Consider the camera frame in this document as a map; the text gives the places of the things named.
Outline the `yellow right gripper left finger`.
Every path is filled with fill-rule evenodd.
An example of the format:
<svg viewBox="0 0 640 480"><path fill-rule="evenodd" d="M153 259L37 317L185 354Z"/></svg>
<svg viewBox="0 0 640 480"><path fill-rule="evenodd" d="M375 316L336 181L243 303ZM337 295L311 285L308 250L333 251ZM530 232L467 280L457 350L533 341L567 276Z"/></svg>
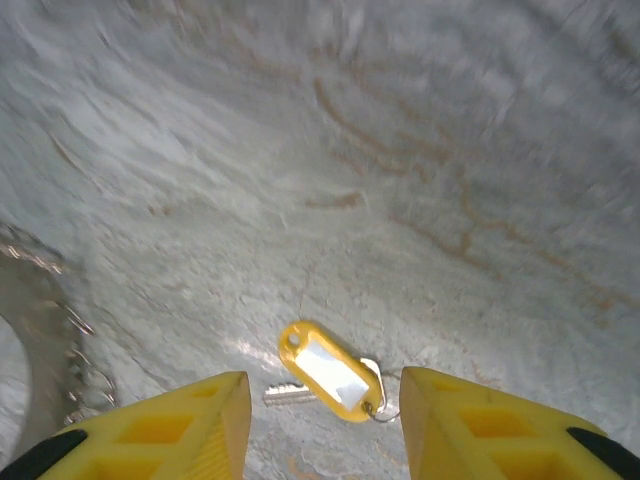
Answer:
<svg viewBox="0 0 640 480"><path fill-rule="evenodd" d="M244 371L224 372L69 425L4 479L241 479L250 431Z"/></svg>

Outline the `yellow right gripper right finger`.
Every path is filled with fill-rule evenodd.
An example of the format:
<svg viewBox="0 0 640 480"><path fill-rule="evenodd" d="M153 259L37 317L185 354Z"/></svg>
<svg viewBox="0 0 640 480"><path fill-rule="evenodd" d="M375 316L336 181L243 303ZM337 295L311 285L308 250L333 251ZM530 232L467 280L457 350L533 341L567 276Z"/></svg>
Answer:
<svg viewBox="0 0 640 480"><path fill-rule="evenodd" d="M413 479L636 479L639 458L596 425L522 397L406 367L400 418Z"/></svg>

